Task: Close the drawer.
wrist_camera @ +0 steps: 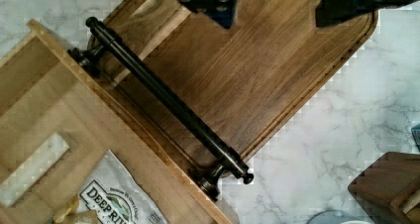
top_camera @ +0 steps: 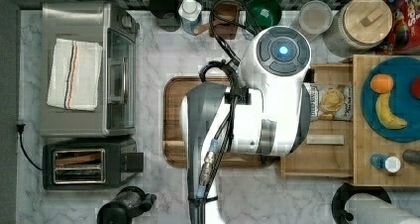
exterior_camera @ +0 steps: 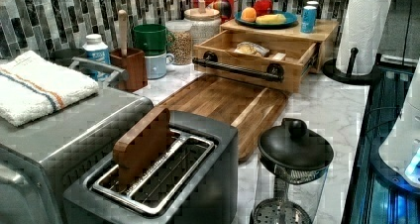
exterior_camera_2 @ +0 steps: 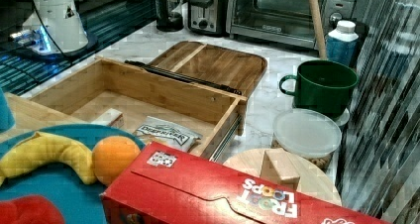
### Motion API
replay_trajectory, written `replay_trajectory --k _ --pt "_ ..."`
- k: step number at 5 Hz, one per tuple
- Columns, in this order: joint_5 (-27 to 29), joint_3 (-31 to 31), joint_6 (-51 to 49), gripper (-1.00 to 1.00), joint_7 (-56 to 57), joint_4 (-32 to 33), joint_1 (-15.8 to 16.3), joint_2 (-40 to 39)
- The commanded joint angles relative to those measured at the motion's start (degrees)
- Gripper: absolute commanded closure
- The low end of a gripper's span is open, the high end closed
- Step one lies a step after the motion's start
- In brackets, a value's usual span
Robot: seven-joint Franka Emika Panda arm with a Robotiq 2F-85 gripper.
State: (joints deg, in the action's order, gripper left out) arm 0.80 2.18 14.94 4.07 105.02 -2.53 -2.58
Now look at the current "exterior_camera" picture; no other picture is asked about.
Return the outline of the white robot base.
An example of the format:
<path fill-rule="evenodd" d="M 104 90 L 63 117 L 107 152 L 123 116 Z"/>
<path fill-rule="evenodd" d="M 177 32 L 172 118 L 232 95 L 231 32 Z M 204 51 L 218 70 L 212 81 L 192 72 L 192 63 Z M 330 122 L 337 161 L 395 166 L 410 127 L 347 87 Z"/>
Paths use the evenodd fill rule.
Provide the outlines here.
<path fill-rule="evenodd" d="M 384 163 L 410 186 L 420 187 L 420 64 L 416 65 L 401 115 L 378 149 Z"/>

